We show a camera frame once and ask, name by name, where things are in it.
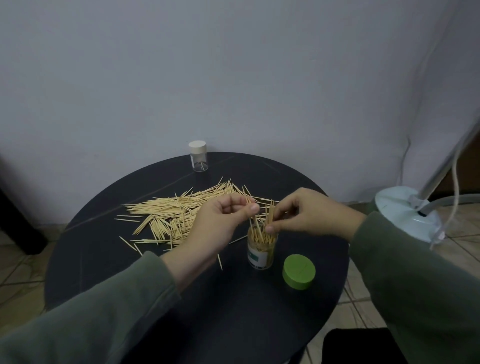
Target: jar label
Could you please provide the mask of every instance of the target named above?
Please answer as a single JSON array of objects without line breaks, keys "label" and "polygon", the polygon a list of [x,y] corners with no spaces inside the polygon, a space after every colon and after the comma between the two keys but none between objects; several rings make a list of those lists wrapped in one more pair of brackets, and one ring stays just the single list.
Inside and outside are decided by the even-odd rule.
[{"label": "jar label", "polygon": [[267,257],[268,253],[267,252],[259,252],[258,250],[253,249],[252,247],[248,246],[248,260],[250,263],[252,263],[254,266],[263,268],[267,266]]}]

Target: hand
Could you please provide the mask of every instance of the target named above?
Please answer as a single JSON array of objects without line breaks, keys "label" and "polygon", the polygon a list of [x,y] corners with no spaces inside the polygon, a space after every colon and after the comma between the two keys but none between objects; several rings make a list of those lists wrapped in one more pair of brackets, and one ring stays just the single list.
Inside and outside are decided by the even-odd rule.
[{"label": "hand", "polygon": [[337,235],[348,241],[365,220],[365,215],[308,188],[299,188],[275,207],[270,234],[281,230],[305,231],[313,235]]},{"label": "hand", "polygon": [[217,254],[231,240],[235,228],[259,210],[253,199],[240,194],[212,198],[198,211],[187,240],[204,243]]}]

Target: green lid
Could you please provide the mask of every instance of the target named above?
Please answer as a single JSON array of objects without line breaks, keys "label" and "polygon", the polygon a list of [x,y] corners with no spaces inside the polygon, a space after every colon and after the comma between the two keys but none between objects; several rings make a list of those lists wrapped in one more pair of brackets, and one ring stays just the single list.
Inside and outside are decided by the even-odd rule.
[{"label": "green lid", "polygon": [[306,256],[289,255],[283,263],[283,279],[296,290],[306,290],[315,278],[315,266]]}]

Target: round table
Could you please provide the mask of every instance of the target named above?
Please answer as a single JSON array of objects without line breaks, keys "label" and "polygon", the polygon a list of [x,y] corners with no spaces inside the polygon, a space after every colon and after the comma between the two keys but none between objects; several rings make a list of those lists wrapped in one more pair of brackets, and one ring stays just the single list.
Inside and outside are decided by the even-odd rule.
[{"label": "round table", "polygon": [[[163,160],[116,181],[72,219],[55,247],[46,275],[48,309],[124,270],[140,256],[119,239],[130,238],[137,224],[114,220],[122,204],[194,192],[220,180],[246,185],[252,195],[280,200],[299,187],[323,193],[296,170],[258,156],[208,153],[209,169],[192,171],[190,156]],[[240,225],[233,239],[246,234]],[[142,237],[150,236],[144,229]],[[141,249],[163,254],[163,246]],[[282,278],[290,254],[307,256],[316,268],[312,285],[295,291]],[[338,302],[348,269],[348,244],[334,236],[282,232],[272,267],[253,269],[246,239],[221,253],[223,271],[214,264],[182,294],[132,349],[124,362],[281,364],[322,328]]]}]

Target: green sweatshirt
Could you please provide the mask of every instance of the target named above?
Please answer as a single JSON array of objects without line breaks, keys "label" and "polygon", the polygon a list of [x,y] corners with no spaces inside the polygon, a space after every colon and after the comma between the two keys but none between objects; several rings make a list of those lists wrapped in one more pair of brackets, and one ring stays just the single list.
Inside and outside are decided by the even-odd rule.
[{"label": "green sweatshirt", "polygon": [[[350,255],[409,363],[480,363],[480,280],[377,212]],[[0,339],[0,362],[119,363],[179,299],[163,261],[147,252]]]}]

